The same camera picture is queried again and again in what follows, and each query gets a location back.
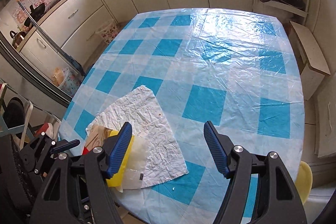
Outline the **yellow red tape package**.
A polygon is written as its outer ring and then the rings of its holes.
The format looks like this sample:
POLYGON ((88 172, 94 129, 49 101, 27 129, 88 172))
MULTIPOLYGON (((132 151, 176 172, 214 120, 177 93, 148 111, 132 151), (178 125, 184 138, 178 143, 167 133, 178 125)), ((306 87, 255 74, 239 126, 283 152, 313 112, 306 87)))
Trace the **yellow red tape package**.
MULTIPOLYGON (((86 139, 83 154, 86 155, 96 146, 101 146, 118 131, 94 124, 86 139)), ((122 193, 127 189, 140 189, 144 178, 145 166, 148 156, 148 142, 145 138, 133 135, 119 171, 107 180, 109 187, 122 193)))

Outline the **white paper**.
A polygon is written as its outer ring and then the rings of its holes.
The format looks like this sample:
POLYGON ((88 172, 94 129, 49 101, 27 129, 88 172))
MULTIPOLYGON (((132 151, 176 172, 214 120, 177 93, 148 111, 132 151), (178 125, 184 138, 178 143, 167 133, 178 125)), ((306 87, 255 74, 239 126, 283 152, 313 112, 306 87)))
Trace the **white paper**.
POLYGON ((153 91, 144 85, 119 98, 86 127, 119 131, 125 122, 132 126, 132 141, 122 182, 123 190, 141 189, 188 174, 182 151, 153 91))

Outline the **floral lined trash bin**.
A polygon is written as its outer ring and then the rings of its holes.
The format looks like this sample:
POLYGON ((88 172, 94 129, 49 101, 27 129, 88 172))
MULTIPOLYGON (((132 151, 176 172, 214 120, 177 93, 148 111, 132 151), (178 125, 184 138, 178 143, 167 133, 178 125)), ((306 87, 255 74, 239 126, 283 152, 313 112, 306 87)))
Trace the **floral lined trash bin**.
POLYGON ((81 82, 69 68, 55 68, 51 80, 60 90, 73 97, 81 82))

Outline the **blue checked plastic tablecloth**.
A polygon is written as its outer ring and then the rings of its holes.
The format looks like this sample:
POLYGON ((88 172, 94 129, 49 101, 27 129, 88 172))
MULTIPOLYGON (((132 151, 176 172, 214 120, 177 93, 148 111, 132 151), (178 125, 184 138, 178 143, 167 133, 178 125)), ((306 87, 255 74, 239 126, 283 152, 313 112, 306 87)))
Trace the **blue checked plastic tablecloth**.
POLYGON ((63 139, 87 137, 94 118, 138 86, 150 88, 179 144, 188 174, 116 194, 147 223, 212 223, 228 180, 203 136, 211 121, 249 152, 276 151, 296 177, 304 103, 288 37, 272 16, 225 9, 136 15, 111 42, 72 99, 63 139))

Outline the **yellow chair seat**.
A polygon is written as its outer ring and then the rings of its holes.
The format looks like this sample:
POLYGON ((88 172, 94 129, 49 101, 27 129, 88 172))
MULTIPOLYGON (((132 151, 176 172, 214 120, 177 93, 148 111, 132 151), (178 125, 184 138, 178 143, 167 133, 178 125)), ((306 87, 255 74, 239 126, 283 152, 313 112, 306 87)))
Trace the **yellow chair seat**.
POLYGON ((304 161, 300 161, 297 178, 294 184, 301 202, 304 205, 309 197, 313 185, 313 174, 311 168, 304 161))

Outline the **floral white waste basket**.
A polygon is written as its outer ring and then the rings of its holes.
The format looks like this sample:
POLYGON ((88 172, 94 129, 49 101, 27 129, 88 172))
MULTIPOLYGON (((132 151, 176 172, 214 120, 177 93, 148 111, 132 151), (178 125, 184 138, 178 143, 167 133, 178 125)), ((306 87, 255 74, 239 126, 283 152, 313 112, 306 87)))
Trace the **floral white waste basket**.
POLYGON ((105 22, 97 31, 96 34, 98 34, 103 41, 109 45, 119 34, 120 29, 117 25, 117 23, 112 19, 107 22, 105 22))

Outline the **copper kettle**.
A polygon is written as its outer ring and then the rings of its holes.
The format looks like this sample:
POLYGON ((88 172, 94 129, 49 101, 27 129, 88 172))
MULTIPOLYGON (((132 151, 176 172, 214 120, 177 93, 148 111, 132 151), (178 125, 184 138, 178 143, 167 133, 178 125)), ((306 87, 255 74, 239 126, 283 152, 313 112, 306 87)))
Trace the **copper kettle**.
POLYGON ((20 43, 24 40, 26 33, 24 31, 14 32, 10 31, 10 37, 12 38, 12 46, 17 50, 20 43))

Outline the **small white wooden stool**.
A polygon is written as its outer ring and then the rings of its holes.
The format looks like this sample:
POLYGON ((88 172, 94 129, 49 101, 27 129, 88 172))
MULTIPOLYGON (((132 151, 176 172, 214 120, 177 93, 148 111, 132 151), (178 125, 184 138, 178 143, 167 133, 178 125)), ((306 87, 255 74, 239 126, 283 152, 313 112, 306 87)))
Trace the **small white wooden stool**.
POLYGON ((291 29, 298 40, 298 49, 303 61, 300 73, 304 100, 310 100, 322 80, 330 76, 325 57, 311 31, 301 24, 290 21, 291 29))

